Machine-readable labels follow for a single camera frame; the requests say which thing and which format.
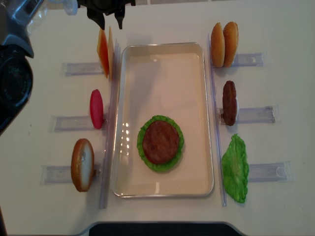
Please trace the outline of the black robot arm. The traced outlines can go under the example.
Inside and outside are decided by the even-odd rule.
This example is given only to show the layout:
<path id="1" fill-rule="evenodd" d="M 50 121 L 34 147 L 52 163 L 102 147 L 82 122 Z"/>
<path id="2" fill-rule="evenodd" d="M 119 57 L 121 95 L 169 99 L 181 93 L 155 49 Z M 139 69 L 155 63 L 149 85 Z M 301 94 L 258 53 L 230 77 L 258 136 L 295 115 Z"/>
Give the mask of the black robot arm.
<path id="1" fill-rule="evenodd" d="M 44 0 L 2 0 L 0 2 L 0 131 L 18 116 L 28 102 L 33 84 L 33 73 L 27 58 L 34 52 L 27 28 Z M 86 7 L 87 17 L 105 28 L 107 15 L 114 14 L 123 27 L 125 6 L 136 5 L 134 0 L 63 0 L 67 15 L 76 15 Z"/>

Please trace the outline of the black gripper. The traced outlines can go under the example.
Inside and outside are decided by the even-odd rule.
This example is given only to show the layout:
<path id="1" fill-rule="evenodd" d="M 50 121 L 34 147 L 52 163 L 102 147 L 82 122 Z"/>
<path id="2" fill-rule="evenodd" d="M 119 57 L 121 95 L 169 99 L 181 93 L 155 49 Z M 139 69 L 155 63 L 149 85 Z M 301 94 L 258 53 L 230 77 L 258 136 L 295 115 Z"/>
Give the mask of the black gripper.
<path id="1" fill-rule="evenodd" d="M 105 29 L 105 19 L 103 14 L 115 14 L 119 29 L 123 29 L 123 19 L 125 17 L 125 6 L 131 4 L 135 6 L 135 0 L 77 0 L 78 4 L 87 8 L 87 17 Z"/>

